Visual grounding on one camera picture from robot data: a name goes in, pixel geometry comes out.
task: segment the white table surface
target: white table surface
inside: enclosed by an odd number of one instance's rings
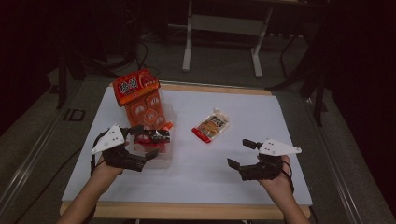
[[[242,181],[238,172],[228,166],[227,158],[241,165],[257,162],[258,151],[243,147],[244,138],[255,142],[273,138],[291,144],[275,96],[162,90],[161,97],[163,103],[172,105],[176,114],[171,166],[144,168],[141,173],[125,170],[99,202],[274,204],[257,181]],[[230,127],[206,144],[191,128],[211,114],[214,107],[229,115]],[[125,111],[119,108],[109,87],[65,189],[63,202],[73,201],[89,179],[93,141],[115,123],[129,127]],[[290,155],[290,165],[297,203],[311,205],[296,155]]]

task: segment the snack package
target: snack package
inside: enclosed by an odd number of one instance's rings
[[[218,108],[215,108],[213,110],[213,114],[208,116],[198,126],[191,130],[203,142],[210,143],[228,128],[230,125],[229,122],[227,114],[221,112]]]
[[[125,108],[131,126],[160,129],[165,123],[161,104],[159,80],[148,69],[132,72],[113,81],[119,106]]]

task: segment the human hand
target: human hand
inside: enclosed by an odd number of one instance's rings
[[[288,156],[282,156],[284,161],[282,169],[289,173],[290,168],[286,163],[290,163],[290,158]],[[258,180],[260,185],[262,185],[268,192],[268,195],[274,201],[274,203],[280,208],[282,204],[293,202],[294,197],[291,190],[290,180],[288,176],[281,173],[278,177],[270,179]]]
[[[97,184],[97,188],[105,193],[118,175],[122,174],[123,169],[106,164],[105,158],[101,155],[95,169],[92,172],[90,180]]]

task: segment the gray floor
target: gray floor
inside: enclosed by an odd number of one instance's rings
[[[181,71],[184,41],[183,32],[175,30],[167,42],[156,41],[155,35],[146,35],[143,42],[148,46],[147,67],[163,82],[187,82],[263,89],[284,80],[278,56],[287,40],[280,36],[265,38],[261,51],[264,78],[254,77],[254,70],[247,45],[254,38],[232,36],[224,44],[207,41],[205,34],[194,34],[191,70]],[[145,49],[140,46],[139,55]],[[288,70],[295,66],[306,49],[302,39],[291,47],[285,60]],[[117,71],[126,74],[135,70],[135,64]],[[56,83],[57,71],[49,74]],[[64,188],[74,168],[77,155],[72,157],[56,177],[58,168],[79,148],[94,119],[105,88],[112,79],[90,72],[84,81],[69,78],[68,101],[56,110],[57,95],[45,93],[37,102],[0,138],[1,220],[12,223],[30,206],[40,191],[50,184],[19,223],[54,223],[59,217],[59,208]],[[359,149],[340,115],[331,93],[326,91],[327,112],[322,113],[323,127],[312,119],[312,105],[302,99],[297,83],[277,96],[292,142],[301,146],[299,155],[304,175],[313,199],[313,209],[320,223],[395,223],[379,193]],[[83,121],[68,121],[67,109],[85,110]],[[31,153],[36,163],[25,164],[31,169],[24,176],[14,176],[25,158]],[[15,188],[12,179],[19,179],[23,188]],[[92,223],[123,223],[124,220],[95,218]],[[283,223],[283,221],[260,221],[254,223]]]

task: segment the red object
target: red object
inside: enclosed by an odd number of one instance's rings
[[[161,105],[159,80],[148,69],[132,72],[113,81],[119,106],[124,106],[131,126],[161,129],[166,123]]]
[[[210,138],[208,138],[204,133],[202,133],[201,131],[199,131],[196,128],[191,129],[191,131],[193,133],[195,133],[195,135],[197,135],[199,138],[201,138],[202,141],[204,141],[205,143],[210,143],[212,142],[212,140],[210,140]]]

